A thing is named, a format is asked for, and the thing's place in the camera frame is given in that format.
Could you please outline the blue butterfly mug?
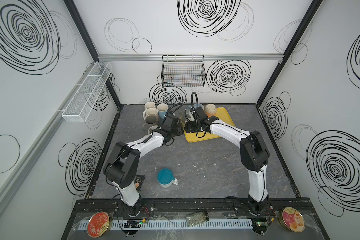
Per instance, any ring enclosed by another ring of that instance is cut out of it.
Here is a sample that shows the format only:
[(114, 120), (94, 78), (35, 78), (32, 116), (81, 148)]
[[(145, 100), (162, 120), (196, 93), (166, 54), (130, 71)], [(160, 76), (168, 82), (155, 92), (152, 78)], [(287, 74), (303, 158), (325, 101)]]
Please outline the blue butterfly mug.
[(201, 107), (201, 108), (204, 110), (204, 106), (203, 106), (202, 104), (197, 104), (197, 105), (194, 104), (194, 107), (195, 107), (195, 108)]

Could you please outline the cream and orange mug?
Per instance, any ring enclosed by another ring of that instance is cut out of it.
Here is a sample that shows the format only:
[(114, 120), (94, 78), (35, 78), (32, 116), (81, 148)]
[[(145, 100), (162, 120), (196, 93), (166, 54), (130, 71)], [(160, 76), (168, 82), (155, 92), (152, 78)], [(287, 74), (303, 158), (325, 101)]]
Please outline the cream and orange mug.
[(208, 104), (205, 106), (205, 113), (208, 117), (215, 116), (217, 113), (217, 107), (214, 104)]

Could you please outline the cream speckled mug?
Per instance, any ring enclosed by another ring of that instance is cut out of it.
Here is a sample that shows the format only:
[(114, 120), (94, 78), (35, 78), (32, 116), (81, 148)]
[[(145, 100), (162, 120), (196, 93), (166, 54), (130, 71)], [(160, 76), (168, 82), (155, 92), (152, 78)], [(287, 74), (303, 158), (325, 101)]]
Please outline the cream speckled mug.
[(155, 129), (158, 128), (158, 125), (154, 125), (154, 126), (151, 126), (149, 129), (148, 129), (148, 134), (151, 134)]

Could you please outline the light blue mug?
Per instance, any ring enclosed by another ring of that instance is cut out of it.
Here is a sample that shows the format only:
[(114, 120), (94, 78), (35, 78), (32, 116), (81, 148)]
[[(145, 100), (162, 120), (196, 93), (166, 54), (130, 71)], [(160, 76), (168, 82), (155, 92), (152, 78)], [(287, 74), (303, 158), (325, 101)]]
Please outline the light blue mug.
[(167, 104), (158, 104), (157, 110), (159, 113), (159, 117), (161, 120), (163, 120), (168, 112), (169, 106)]

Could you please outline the grey mug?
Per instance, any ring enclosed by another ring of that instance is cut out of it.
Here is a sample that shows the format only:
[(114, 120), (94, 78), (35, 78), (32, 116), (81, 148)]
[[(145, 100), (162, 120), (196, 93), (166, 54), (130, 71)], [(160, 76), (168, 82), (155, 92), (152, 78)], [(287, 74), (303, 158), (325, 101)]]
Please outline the grey mug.
[(144, 121), (145, 122), (142, 125), (143, 131), (148, 131), (149, 128), (158, 124), (158, 119), (156, 116), (146, 116)]

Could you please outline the pink mug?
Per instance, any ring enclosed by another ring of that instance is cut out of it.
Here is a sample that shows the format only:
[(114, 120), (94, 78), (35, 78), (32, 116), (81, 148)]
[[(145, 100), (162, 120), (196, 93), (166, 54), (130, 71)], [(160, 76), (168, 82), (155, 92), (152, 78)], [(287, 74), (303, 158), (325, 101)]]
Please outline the pink mug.
[(148, 116), (154, 116), (155, 118), (159, 118), (159, 112), (156, 108), (149, 108), (144, 110), (143, 112), (143, 118), (146, 118)]

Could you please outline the white mug with ribbed base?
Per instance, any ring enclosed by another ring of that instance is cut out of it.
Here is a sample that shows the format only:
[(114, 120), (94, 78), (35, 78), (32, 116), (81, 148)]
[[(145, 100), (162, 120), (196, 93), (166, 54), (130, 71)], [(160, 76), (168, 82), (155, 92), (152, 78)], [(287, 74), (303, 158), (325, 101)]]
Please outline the white mug with ribbed base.
[(144, 105), (145, 110), (151, 109), (151, 108), (156, 108), (156, 104), (154, 102), (147, 102)]

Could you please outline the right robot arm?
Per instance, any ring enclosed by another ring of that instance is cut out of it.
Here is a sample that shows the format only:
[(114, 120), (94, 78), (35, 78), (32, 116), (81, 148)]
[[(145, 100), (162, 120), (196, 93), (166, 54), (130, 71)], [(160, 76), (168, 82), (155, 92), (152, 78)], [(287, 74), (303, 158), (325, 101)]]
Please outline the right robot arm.
[(261, 133), (241, 130), (216, 116), (207, 116), (199, 107), (198, 95), (195, 92), (191, 94), (190, 113), (193, 119), (186, 118), (185, 131), (187, 133), (195, 133), (197, 138), (203, 138), (207, 133), (214, 134), (240, 149), (241, 162), (249, 175), (249, 212), (259, 216), (269, 203), (266, 170), (270, 153)]

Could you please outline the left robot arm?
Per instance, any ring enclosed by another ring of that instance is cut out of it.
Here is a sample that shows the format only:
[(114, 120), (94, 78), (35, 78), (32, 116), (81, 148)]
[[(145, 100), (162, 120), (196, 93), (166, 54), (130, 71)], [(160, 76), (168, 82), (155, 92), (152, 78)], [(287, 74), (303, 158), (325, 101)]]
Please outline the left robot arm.
[(129, 215), (136, 216), (141, 208), (141, 195), (138, 193), (134, 182), (139, 161), (156, 148), (170, 146), (175, 137), (184, 134), (181, 119), (174, 114), (182, 106), (182, 104), (171, 106), (164, 119), (152, 133), (133, 142), (116, 143), (105, 163), (103, 173), (106, 182), (116, 187), (123, 207), (129, 212)]

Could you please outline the yellow plastic tray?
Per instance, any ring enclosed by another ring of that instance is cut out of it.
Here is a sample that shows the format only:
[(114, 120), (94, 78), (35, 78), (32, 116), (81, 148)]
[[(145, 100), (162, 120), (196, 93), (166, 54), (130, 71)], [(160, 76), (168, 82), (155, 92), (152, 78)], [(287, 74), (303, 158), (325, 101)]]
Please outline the yellow plastic tray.
[[(231, 116), (229, 115), (228, 111), (224, 108), (224, 107), (218, 107), (217, 108), (217, 112), (215, 114), (215, 117), (219, 118), (221, 121), (219, 122), (220, 124), (217, 125), (216, 122), (214, 122), (214, 129), (216, 130), (220, 130), (223, 125), (225, 125), (225, 129), (230, 129), (228, 127), (228, 125), (230, 125), (232, 128), (235, 128), (235, 124), (231, 118)], [(182, 120), (182, 125), (183, 125), (183, 129), (184, 129), (184, 135), (185, 138), (187, 140), (187, 142), (189, 143), (196, 143), (196, 142), (201, 142), (201, 141), (207, 141), (207, 140), (212, 140), (212, 139), (216, 139), (216, 138), (220, 138), (221, 136), (219, 135), (215, 135), (215, 134), (211, 134), (211, 133), (206, 133), (206, 135), (203, 137), (204, 132), (201, 133), (191, 133), (188, 132), (185, 128), (185, 125), (187, 123), (187, 120), (185, 118), (184, 115), (182, 115), (181, 117)]]

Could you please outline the teal lidded cup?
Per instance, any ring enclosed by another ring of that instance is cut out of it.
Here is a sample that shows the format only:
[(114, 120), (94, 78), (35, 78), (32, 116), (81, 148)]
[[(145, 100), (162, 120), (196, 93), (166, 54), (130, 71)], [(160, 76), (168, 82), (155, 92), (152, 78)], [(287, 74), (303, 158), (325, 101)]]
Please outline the teal lidded cup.
[(157, 175), (157, 181), (162, 188), (169, 188), (172, 185), (178, 185), (179, 181), (175, 178), (170, 169), (161, 169)]

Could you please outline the dark snack packet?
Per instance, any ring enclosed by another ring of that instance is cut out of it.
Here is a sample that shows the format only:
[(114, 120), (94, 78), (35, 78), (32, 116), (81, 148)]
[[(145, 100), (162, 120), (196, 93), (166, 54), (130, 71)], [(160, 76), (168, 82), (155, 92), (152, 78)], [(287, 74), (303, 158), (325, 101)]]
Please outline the dark snack packet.
[(141, 190), (141, 187), (142, 187), (142, 184), (143, 184), (145, 178), (146, 178), (146, 176), (144, 176), (144, 175), (136, 175), (135, 187), (136, 187), (137, 191)]

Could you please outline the clear plastic box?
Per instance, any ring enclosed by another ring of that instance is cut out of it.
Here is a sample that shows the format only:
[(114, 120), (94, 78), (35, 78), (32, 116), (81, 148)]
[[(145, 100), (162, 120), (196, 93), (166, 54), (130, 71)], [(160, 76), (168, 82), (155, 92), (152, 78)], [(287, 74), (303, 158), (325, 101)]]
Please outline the clear plastic box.
[(190, 214), (186, 217), (186, 223), (189, 227), (196, 226), (209, 221), (208, 212), (202, 211)]

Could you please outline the red round tin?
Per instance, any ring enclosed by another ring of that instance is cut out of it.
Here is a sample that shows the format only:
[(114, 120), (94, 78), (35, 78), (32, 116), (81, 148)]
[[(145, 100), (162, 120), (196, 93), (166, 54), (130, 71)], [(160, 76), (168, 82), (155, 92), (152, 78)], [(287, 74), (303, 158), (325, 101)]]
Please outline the red round tin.
[(99, 238), (106, 234), (111, 226), (110, 215), (106, 212), (98, 212), (90, 218), (87, 233), (91, 238)]

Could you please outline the pink round tin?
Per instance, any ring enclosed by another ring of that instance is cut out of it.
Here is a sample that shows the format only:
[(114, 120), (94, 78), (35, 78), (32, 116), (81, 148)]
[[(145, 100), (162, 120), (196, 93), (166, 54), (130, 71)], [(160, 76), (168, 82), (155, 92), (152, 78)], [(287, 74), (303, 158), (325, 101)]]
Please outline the pink round tin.
[(302, 214), (295, 208), (286, 207), (279, 213), (279, 222), (282, 227), (295, 233), (305, 230), (306, 224)]

